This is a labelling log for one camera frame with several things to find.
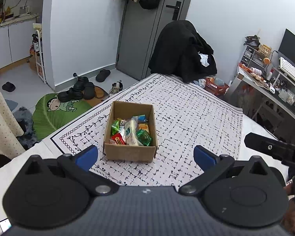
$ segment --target black door handle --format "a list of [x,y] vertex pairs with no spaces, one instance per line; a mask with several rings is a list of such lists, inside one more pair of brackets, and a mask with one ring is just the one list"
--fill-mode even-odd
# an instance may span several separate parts
[[175,10],[179,10],[180,9],[179,6],[173,6],[173,5],[166,5],[166,8],[172,8],[172,9],[175,9]]
[[182,4],[182,2],[177,1],[176,6],[166,5],[166,8],[174,9],[174,15],[173,15],[172,20],[177,20],[181,4]]

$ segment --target keyboard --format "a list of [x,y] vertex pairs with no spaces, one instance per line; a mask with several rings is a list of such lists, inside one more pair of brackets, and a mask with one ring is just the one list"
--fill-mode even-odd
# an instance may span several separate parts
[[283,57],[280,57],[280,69],[295,81],[295,67]]

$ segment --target green leaf-shaped rug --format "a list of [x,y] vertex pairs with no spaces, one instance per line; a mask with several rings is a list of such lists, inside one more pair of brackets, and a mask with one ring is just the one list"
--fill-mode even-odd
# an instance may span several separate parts
[[33,114],[37,138],[41,140],[47,137],[91,108],[84,100],[60,103],[56,93],[43,96]]

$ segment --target human hand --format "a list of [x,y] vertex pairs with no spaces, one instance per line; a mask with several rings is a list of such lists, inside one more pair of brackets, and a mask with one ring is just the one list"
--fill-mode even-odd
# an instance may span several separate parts
[[[293,195],[293,183],[287,185],[284,187],[284,190],[286,191],[287,195]],[[284,226],[284,228],[291,232],[295,233],[295,202],[294,198],[289,200],[289,208],[287,209],[287,212],[285,213],[283,220],[281,221],[281,224]]]

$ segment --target curtain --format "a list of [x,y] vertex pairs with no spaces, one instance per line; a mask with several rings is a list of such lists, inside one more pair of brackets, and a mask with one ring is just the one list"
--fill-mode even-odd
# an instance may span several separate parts
[[23,130],[0,92],[0,154],[13,159],[25,152],[22,145],[16,139],[16,136],[23,134]]

